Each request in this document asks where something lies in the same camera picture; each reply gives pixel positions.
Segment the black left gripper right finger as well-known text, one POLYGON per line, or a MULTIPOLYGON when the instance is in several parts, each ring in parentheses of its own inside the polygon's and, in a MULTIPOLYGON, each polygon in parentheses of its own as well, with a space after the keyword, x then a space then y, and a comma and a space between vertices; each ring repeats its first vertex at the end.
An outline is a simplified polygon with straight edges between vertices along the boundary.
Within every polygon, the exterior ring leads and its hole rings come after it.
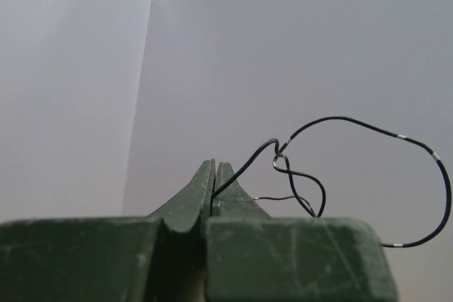
POLYGON ((208 301, 397 301, 378 235, 349 218, 276 218, 232 180, 207 221, 208 301))

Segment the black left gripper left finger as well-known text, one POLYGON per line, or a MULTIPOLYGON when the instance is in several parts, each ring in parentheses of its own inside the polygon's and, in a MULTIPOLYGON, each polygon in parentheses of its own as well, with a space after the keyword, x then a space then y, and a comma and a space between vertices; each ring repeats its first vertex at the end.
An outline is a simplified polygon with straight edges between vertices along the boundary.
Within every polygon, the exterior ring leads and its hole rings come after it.
POLYGON ((203 301, 215 162, 148 216, 1 225, 2 301, 203 301))

